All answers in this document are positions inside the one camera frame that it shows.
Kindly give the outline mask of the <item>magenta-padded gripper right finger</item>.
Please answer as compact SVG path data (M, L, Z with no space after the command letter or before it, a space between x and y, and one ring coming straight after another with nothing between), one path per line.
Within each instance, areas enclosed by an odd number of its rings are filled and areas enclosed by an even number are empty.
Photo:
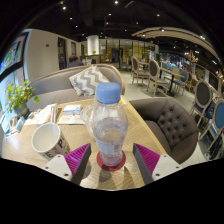
M137 143L133 144L133 154L145 185L182 169L168 154L159 155Z

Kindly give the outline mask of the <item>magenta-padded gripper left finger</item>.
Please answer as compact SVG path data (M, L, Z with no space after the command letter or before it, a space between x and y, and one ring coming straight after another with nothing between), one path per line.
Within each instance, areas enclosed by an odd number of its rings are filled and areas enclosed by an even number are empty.
M79 185L90 155L91 144L88 143L65 156L56 155L43 167L43 170Z

